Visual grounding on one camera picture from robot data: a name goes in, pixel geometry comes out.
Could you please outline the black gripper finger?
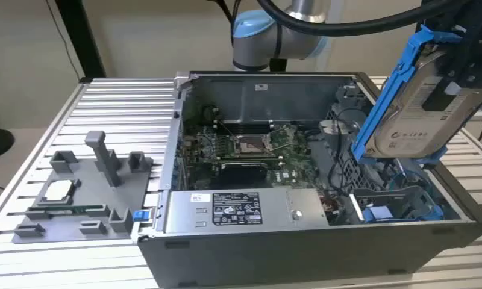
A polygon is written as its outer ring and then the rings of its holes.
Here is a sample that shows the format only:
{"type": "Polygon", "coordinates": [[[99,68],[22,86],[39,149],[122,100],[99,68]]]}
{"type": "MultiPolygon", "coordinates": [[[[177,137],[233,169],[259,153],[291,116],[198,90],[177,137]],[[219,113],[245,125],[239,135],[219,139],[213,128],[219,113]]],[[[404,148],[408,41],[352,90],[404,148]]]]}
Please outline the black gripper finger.
{"type": "Polygon", "coordinates": [[[446,49],[446,54],[438,65],[438,82],[433,93],[422,104],[425,111],[444,111],[453,102],[461,86],[457,83],[466,63],[466,41],[446,49]]]}

